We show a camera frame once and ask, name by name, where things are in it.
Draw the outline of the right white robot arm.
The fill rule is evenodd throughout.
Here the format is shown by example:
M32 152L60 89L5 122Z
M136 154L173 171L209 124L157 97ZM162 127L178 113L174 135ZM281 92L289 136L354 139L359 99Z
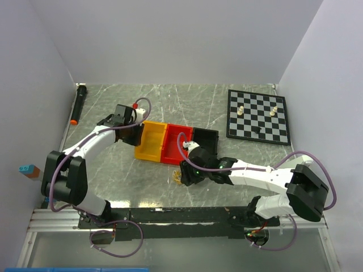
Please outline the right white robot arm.
M180 180L186 186L210 179L217 184L246 185L273 193L269 197L255 196L234 217L244 227L276 226L283 215L296 214L310 222L319 222L323 216L329 188L305 165L313 160L311 155L263 167L236 158L219 159L194 141L183 142L179 151L183 157Z

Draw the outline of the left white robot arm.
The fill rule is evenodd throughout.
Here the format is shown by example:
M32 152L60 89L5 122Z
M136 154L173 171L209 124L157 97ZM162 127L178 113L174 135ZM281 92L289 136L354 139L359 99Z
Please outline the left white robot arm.
M146 116L147 111L136 103L131 107L118 104L115 112L100 120L80 142L62 152L50 152L41 184L42 195L51 202L65 202L91 215L92 222L100 228L107 227L112 221L111 204L89 188L87 163L117 141L139 146Z

